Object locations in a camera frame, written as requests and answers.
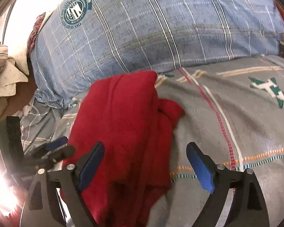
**gray bedsheet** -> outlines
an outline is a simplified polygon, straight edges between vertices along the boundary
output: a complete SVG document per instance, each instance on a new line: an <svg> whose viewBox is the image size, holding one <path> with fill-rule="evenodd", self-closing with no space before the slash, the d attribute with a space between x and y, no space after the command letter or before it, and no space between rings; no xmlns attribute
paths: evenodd
<svg viewBox="0 0 284 227"><path fill-rule="evenodd" d="M158 77L159 97L176 101L186 114L174 130L171 189L153 206L148 226L189 227L201 212L208 193L186 157L186 145L192 141L215 163L240 171L252 168L266 200L270 226L280 223L284 217L284 68L280 66L284 59L279 57L245 58ZM66 110L33 99L18 114L24 150L69 136L85 95L72 98L73 107ZM232 197L230 190L217 227L224 225Z"/></svg>
<svg viewBox="0 0 284 227"><path fill-rule="evenodd" d="M277 55L273 0L64 0L31 54L39 102L67 108L94 81Z"/></svg>

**maroon fabric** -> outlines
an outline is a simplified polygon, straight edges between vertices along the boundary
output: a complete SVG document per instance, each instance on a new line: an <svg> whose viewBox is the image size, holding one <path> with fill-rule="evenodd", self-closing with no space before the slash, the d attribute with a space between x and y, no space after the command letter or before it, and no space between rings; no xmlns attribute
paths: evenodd
<svg viewBox="0 0 284 227"><path fill-rule="evenodd" d="M13 211L8 215L8 221L11 227L19 227L20 226L20 218L21 218L22 209L19 206L16 206Z"/></svg>
<svg viewBox="0 0 284 227"><path fill-rule="evenodd" d="M99 226L146 226L152 205L170 187L173 128L183 115L175 102L159 99L155 72L95 82L82 102L68 144L76 163L101 141L105 156L82 197Z"/></svg>
<svg viewBox="0 0 284 227"><path fill-rule="evenodd" d="M27 51L26 54L30 56L33 48L35 47L38 31L41 27L41 24L45 18L45 12L37 17L37 21L35 22L35 25L33 26L33 31L30 33L28 40L27 40Z"/></svg>

